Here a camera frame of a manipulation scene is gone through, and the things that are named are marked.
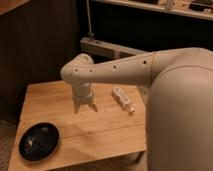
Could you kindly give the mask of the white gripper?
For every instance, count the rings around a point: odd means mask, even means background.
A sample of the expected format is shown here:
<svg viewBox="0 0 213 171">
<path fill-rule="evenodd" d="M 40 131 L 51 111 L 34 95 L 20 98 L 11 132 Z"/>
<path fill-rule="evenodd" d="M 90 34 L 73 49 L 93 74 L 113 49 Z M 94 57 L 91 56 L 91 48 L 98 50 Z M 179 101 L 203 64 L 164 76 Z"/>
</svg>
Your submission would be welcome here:
<svg viewBox="0 0 213 171">
<path fill-rule="evenodd" d="M 98 112 L 94 103 L 94 93 L 90 83 L 72 84 L 72 98 L 74 101 L 74 113 L 77 114 L 81 105 L 88 105 L 95 112 Z"/>
</svg>

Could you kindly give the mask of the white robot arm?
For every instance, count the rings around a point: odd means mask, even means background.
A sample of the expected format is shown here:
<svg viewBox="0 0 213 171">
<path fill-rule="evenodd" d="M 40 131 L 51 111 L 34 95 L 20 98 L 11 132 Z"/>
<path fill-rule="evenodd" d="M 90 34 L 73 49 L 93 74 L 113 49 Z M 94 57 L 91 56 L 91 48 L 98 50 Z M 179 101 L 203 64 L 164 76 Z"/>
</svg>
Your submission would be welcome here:
<svg viewBox="0 0 213 171">
<path fill-rule="evenodd" d="M 213 171 L 213 51 L 161 50 L 99 64 L 81 53 L 60 74 L 76 106 L 93 102 L 93 83 L 149 87 L 148 171 Z"/>
</svg>

